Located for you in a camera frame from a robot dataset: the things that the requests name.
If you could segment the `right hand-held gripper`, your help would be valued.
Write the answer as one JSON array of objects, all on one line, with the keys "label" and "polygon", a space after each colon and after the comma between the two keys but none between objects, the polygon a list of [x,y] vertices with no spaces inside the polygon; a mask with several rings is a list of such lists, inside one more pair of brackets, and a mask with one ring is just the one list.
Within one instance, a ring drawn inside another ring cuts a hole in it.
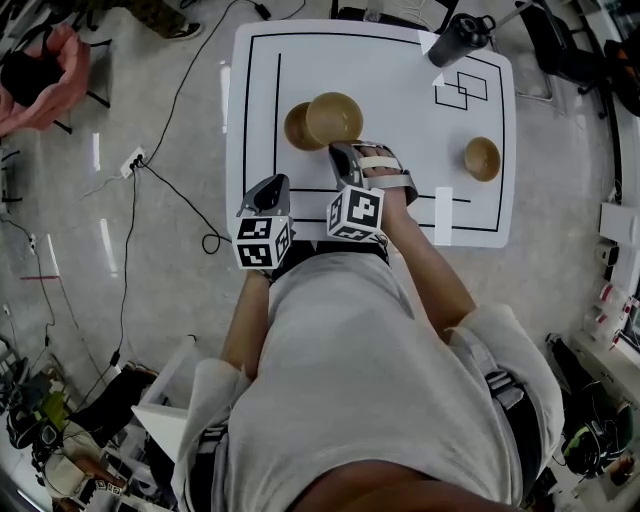
[{"label": "right hand-held gripper", "polygon": [[370,241],[382,234],[384,194],[389,188],[404,188],[406,205],[417,197],[408,173],[367,178],[362,175],[360,153],[350,142],[332,142],[328,154],[342,189],[327,206],[327,235],[347,242]]}]

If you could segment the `person's right hand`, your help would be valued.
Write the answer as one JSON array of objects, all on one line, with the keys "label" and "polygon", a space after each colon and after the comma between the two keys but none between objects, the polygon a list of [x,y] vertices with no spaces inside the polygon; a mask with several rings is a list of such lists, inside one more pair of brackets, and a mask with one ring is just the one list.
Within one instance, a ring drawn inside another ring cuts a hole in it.
[{"label": "person's right hand", "polygon": [[395,153],[386,145],[360,141],[354,145],[356,163],[365,188],[402,189],[406,204],[418,198],[410,171],[406,169]]}]

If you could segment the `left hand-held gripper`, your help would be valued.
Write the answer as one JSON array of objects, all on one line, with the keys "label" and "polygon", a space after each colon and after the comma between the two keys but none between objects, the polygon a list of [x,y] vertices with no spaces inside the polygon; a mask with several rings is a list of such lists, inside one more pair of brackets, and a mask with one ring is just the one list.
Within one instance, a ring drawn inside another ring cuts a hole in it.
[{"label": "left hand-held gripper", "polygon": [[237,214],[232,246],[238,267],[270,273],[280,267],[293,234],[290,181],[275,174],[252,187]]}]

